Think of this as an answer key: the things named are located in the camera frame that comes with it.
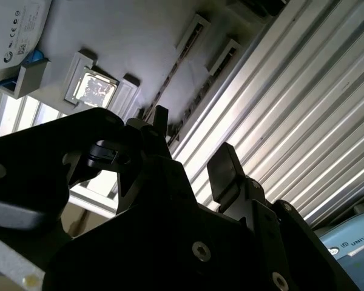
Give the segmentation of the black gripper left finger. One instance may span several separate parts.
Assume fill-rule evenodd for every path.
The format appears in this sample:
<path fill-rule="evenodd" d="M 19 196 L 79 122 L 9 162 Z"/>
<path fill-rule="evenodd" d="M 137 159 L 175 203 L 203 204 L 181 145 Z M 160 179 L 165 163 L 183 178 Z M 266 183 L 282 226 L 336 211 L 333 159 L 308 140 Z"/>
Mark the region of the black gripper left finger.
<path fill-rule="evenodd" d="M 61 224 L 70 189 L 104 169 L 118 175 L 116 216 L 145 199 L 194 197 L 158 126 L 136 119 L 125 124 L 106 109 L 0 137 L 2 275 L 23 288 L 44 290 L 49 263 L 75 239 Z"/>

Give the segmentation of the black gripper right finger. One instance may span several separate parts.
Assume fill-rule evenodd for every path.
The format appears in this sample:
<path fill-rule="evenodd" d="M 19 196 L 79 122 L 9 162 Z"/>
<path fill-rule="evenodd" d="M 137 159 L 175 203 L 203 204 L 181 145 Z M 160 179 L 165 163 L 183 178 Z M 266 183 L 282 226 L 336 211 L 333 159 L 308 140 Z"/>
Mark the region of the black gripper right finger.
<path fill-rule="evenodd" d="M 217 251 L 225 260 L 220 282 L 226 290 L 358 290 L 290 203 L 268 202 L 233 146 L 223 143 L 207 171 L 224 219 Z"/>

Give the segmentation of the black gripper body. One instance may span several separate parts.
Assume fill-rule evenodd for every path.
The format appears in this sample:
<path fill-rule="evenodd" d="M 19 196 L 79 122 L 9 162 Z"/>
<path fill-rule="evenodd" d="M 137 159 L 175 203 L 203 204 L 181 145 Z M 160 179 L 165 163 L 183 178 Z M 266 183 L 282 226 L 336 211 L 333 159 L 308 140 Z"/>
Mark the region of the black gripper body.
<path fill-rule="evenodd" d="M 67 243 L 45 273 L 44 290 L 247 290 L 261 278 L 248 221 L 269 222 L 250 199 L 239 218 L 195 198 L 145 199 Z"/>

